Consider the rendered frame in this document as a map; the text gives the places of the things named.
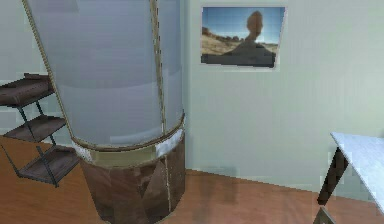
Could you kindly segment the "framed desert landscape picture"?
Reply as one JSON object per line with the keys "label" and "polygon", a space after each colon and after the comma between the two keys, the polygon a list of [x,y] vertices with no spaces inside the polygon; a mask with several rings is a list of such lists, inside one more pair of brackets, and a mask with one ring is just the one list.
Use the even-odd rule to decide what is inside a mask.
{"label": "framed desert landscape picture", "polygon": [[273,69],[286,7],[202,8],[201,63]]}

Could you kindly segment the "dark brown wooden shelf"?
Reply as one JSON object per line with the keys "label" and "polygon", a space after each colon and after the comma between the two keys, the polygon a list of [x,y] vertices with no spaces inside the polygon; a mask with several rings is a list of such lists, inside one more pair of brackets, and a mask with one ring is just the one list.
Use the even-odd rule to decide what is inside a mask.
{"label": "dark brown wooden shelf", "polygon": [[15,174],[38,182],[59,186],[59,182],[78,164],[79,158],[71,147],[58,145],[53,134],[65,126],[65,119],[46,115],[39,103],[55,93],[48,75],[25,73],[22,79],[0,86],[0,106],[16,108],[24,123],[4,134],[4,137],[39,143],[50,138],[52,146],[39,156],[18,168],[4,146],[1,146]]}

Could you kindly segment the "white marble top table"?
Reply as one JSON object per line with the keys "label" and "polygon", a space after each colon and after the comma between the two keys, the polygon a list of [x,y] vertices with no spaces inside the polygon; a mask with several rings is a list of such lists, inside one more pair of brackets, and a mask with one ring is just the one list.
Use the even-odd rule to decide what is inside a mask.
{"label": "white marble top table", "polygon": [[384,138],[330,133],[337,145],[324,178],[317,203],[326,205],[351,165],[373,198],[376,207],[384,215]]}

